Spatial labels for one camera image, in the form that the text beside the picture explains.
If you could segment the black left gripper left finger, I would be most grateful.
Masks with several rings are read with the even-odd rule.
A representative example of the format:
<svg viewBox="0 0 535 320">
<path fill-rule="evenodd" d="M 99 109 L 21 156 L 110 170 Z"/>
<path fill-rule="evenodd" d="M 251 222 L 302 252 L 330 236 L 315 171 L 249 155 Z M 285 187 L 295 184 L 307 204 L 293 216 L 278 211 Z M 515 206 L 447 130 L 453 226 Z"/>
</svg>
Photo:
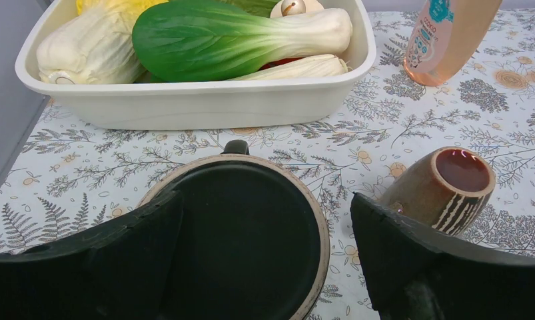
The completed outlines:
<svg viewBox="0 0 535 320">
<path fill-rule="evenodd" d="M 0 253 L 0 319 L 157 319 L 183 196 L 15 255 Z"/>
</svg>

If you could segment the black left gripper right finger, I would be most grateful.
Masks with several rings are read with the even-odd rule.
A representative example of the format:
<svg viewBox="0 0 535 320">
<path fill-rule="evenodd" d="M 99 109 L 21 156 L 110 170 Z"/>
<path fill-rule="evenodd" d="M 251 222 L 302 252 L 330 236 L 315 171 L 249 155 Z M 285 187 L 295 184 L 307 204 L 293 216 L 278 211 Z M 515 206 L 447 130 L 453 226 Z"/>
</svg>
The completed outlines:
<svg viewBox="0 0 535 320">
<path fill-rule="evenodd" d="M 355 193 L 350 215 L 381 319 L 535 319 L 535 258 L 449 236 Z"/>
</svg>

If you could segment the brown striped small mug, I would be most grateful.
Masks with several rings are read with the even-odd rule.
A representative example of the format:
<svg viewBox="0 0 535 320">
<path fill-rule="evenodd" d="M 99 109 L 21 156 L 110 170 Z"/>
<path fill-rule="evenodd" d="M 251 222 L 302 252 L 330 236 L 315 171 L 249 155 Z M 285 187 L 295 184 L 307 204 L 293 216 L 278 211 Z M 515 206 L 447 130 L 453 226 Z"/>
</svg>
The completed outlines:
<svg viewBox="0 0 535 320">
<path fill-rule="evenodd" d="M 448 235 L 460 236 L 481 214 L 496 175 L 479 155 L 439 148 L 404 171 L 378 202 Z"/>
</svg>

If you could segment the black mug with tan rim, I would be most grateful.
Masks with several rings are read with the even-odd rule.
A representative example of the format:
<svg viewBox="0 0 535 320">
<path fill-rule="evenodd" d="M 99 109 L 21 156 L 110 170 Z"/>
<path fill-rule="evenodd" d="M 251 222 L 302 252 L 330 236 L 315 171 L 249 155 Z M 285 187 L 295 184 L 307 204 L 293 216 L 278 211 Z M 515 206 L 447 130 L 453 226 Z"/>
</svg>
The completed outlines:
<svg viewBox="0 0 535 320">
<path fill-rule="evenodd" d="M 306 319 L 328 271 L 326 219 L 306 185 L 246 141 L 175 169 L 141 205 L 183 197 L 159 319 Z"/>
</svg>

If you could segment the white plastic vegetable tub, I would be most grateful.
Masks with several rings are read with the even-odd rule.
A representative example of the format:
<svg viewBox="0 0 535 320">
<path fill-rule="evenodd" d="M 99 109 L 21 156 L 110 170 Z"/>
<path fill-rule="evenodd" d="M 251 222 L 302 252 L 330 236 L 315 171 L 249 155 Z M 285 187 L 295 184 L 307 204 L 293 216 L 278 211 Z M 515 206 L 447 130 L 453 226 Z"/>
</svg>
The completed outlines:
<svg viewBox="0 0 535 320">
<path fill-rule="evenodd" d="M 363 1 L 324 1 L 348 12 L 353 35 L 341 55 L 343 75 L 269 81 L 55 85 L 39 79 L 36 50 L 52 31 L 76 16 L 73 1 L 55 1 L 26 38 L 15 61 L 19 80 L 49 95 L 76 116 L 106 129 L 188 130 L 309 123 L 334 113 L 376 59 Z"/>
</svg>

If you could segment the white napa cabbage toy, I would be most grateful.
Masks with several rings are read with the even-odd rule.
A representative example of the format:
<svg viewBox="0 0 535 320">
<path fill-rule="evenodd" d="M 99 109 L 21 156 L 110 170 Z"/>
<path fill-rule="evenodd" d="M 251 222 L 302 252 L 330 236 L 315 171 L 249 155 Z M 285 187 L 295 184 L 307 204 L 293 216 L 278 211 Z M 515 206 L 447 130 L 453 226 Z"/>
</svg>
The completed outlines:
<svg viewBox="0 0 535 320">
<path fill-rule="evenodd" d="M 78 16 L 36 50 L 39 77 L 50 84 L 133 83 L 145 68 L 132 43 L 136 20 L 158 1 L 77 1 Z"/>
</svg>

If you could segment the white corn cob toy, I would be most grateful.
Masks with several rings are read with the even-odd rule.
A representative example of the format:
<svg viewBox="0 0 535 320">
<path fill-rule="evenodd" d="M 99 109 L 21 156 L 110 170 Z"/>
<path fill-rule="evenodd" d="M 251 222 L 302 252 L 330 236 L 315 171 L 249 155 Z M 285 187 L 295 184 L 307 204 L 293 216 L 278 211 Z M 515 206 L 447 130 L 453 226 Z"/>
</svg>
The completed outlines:
<svg viewBox="0 0 535 320">
<path fill-rule="evenodd" d="M 276 80 L 294 78 L 315 78 L 342 75 L 350 71 L 345 61 L 336 55 L 314 55 L 296 61 L 263 69 L 255 73 L 236 77 L 231 81 Z"/>
</svg>

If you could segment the green bok choy toy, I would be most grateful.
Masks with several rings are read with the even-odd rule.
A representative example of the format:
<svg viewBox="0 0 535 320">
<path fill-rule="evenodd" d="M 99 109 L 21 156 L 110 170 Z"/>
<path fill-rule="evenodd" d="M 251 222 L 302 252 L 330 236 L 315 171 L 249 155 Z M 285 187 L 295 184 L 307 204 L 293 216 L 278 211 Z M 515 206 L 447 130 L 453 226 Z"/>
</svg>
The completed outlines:
<svg viewBox="0 0 535 320">
<path fill-rule="evenodd" d="M 352 34 L 341 8 L 268 18 L 217 1 L 169 1 L 138 17 L 132 41 L 148 71 L 176 83 L 232 79 L 286 58 L 340 55 Z"/>
</svg>

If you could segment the pink drink bottle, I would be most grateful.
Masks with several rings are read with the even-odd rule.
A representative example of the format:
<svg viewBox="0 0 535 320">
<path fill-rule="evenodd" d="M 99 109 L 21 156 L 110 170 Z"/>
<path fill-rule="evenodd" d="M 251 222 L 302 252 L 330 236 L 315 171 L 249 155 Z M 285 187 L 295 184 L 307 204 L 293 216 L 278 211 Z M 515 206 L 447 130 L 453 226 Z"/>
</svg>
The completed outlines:
<svg viewBox="0 0 535 320">
<path fill-rule="evenodd" d="M 454 76 L 487 33 L 501 0 L 428 0 L 416 21 L 404 56 L 415 82 L 438 86 Z"/>
</svg>

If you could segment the red vegetable toy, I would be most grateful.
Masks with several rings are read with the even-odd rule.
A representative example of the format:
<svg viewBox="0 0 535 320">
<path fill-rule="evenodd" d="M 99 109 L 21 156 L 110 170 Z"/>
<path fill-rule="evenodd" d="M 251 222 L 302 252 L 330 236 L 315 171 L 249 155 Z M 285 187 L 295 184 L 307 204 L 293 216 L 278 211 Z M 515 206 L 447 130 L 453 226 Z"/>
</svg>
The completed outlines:
<svg viewBox="0 0 535 320">
<path fill-rule="evenodd" d="M 300 60 L 300 58 L 286 58 L 286 59 L 280 59 L 278 61 L 272 61 L 272 62 L 269 62 L 269 63 L 266 63 L 265 65 L 263 65 L 260 69 L 260 70 L 264 70 L 264 69 L 270 69 L 272 67 L 276 67 L 276 66 L 279 66 L 279 65 L 284 65 L 284 64 L 287 64 L 287 63 L 290 63 L 290 62 L 293 62 L 293 61 L 297 61 L 297 60 Z"/>
</svg>

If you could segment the white mushroom toy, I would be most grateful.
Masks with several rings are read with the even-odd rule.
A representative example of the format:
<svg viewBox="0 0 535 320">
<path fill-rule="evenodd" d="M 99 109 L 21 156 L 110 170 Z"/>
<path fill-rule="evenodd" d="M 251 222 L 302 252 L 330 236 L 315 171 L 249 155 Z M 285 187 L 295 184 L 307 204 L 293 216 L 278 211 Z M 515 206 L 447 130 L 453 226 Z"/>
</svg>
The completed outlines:
<svg viewBox="0 0 535 320">
<path fill-rule="evenodd" d="M 324 7 L 317 0 L 282 0 L 270 12 L 270 18 L 299 15 L 323 10 Z"/>
</svg>

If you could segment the green leaf vegetable toy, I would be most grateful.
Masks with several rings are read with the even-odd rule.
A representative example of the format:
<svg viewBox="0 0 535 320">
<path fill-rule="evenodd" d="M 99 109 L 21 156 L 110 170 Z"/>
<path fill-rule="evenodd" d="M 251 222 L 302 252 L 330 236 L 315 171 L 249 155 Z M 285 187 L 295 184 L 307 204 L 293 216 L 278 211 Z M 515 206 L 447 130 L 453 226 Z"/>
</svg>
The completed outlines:
<svg viewBox="0 0 535 320">
<path fill-rule="evenodd" d="M 234 5 L 252 15 L 270 17 L 272 9 L 279 0 L 218 0 L 218 2 Z"/>
</svg>

